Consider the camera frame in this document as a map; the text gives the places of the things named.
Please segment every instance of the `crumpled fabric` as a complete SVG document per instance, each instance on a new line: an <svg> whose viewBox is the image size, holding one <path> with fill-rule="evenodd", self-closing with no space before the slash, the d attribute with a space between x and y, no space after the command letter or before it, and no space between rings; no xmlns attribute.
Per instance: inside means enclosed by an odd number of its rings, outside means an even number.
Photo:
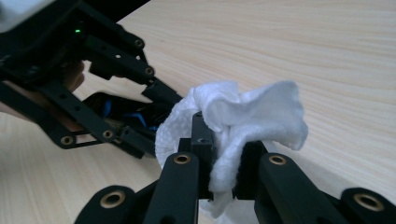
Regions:
<svg viewBox="0 0 396 224"><path fill-rule="evenodd" d="M231 190L245 143L274 141L299 150L308 135L298 87L293 81L280 81L240 93L236 82L220 81L192 88L157 131L156 156L161 167L169 155L177 152L179 139L191 137L192 116L199 111L213 131L218 149L209 183L215 200L200 202L201 210L218 223L239 223L230 217L237 214L233 210L240 211L240 206L246 204L236 202ZM255 216L251 221L257 223Z"/></svg>

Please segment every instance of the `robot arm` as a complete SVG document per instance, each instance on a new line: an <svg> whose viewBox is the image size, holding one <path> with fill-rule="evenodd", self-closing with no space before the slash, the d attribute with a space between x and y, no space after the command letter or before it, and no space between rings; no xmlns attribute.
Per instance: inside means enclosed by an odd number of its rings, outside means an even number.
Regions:
<svg viewBox="0 0 396 224"><path fill-rule="evenodd" d="M70 132L4 83L0 100L37 123L59 147L112 143L138 158L144 153L153 155L155 127L181 99L154 76L143 52L144 41L115 23L147 1L126 2L116 5L124 10L117 16L109 10L110 18L96 10L105 12L101 3L91 6L81 0L34 0L23 8L10 0L2 2L0 77L41 92L84 131ZM90 72L104 79L118 75L147 85L142 94L152 103L104 94L81 102L63 86L63 67L83 60L91 61ZM95 140L79 143L81 134Z"/></svg>

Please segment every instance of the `metal screw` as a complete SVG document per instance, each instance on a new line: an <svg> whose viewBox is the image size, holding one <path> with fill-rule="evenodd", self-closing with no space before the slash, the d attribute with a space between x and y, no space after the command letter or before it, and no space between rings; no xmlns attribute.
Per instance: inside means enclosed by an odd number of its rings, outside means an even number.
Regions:
<svg viewBox="0 0 396 224"><path fill-rule="evenodd" d="M140 48L140 47L143 46L143 41L137 39L137 40L134 42L134 44L135 44L138 48Z"/></svg>
<svg viewBox="0 0 396 224"><path fill-rule="evenodd" d="M153 75L154 74L154 69L152 69L152 67L148 67L148 68L146 68L145 73L147 75Z"/></svg>
<svg viewBox="0 0 396 224"><path fill-rule="evenodd" d="M111 132L110 130L104 131L103 132L103 137L104 138L111 138L113 136L113 132Z"/></svg>
<svg viewBox="0 0 396 224"><path fill-rule="evenodd" d="M71 136L64 136L63 138L61 138L61 143L62 145L68 146L73 144L73 137Z"/></svg>

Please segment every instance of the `finger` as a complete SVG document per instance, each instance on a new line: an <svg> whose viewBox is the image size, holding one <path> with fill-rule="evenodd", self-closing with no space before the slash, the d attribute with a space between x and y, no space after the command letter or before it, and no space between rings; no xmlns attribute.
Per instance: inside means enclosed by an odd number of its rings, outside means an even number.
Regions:
<svg viewBox="0 0 396 224"><path fill-rule="evenodd" d="M44 96L41 93L39 93L37 91L28 91L28 90L22 88L21 86L18 86L15 83L8 81L8 80L4 81L3 83L8 85L11 89L13 89L14 91L17 91L18 93L20 93L22 96L26 97L27 99L40 105L41 107L47 107L50 104L50 102L46 98L44 98Z"/></svg>
<svg viewBox="0 0 396 224"><path fill-rule="evenodd" d="M75 91L84 81L84 71L83 62L70 63L64 69L64 85L70 91Z"/></svg>

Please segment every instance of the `screw hole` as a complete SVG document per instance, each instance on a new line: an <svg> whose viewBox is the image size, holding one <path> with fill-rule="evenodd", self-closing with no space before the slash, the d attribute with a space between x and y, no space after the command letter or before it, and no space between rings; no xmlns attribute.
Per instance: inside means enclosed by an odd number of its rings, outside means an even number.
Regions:
<svg viewBox="0 0 396 224"><path fill-rule="evenodd" d="M115 190L103 196L100 205L104 208L114 208L125 201L125 193L121 190Z"/></svg>
<svg viewBox="0 0 396 224"><path fill-rule="evenodd" d="M281 157L281 156L271 156L269 158L270 162L275 164L275 165L284 165L286 164L286 160L285 158Z"/></svg>
<svg viewBox="0 0 396 224"><path fill-rule="evenodd" d="M384 210L384 204L382 204L376 197L365 193L358 193L353 196L353 199L360 206L365 207L369 210L379 212Z"/></svg>
<svg viewBox="0 0 396 224"><path fill-rule="evenodd" d="M136 40L135 42L134 42L134 44L137 46L137 47L142 47L143 46L143 41L141 41L141 40Z"/></svg>
<svg viewBox="0 0 396 224"><path fill-rule="evenodd" d="M73 143L73 138L71 136L65 136L61 138L62 145L68 146Z"/></svg>
<svg viewBox="0 0 396 224"><path fill-rule="evenodd" d="M113 136L113 132L111 132L110 130L103 132L103 137L105 138L111 138L112 136Z"/></svg>
<svg viewBox="0 0 396 224"><path fill-rule="evenodd" d="M153 75L154 74L154 70L151 67L146 68L145 70L147 75Z"/></svg>
<svg viewBox="0 0 396 224"><path fill-rule="evenodd" d="M189 163L191 160L191 157L188 155L178 155L174 158L174 162L177 164L186 164Z"/></svg>

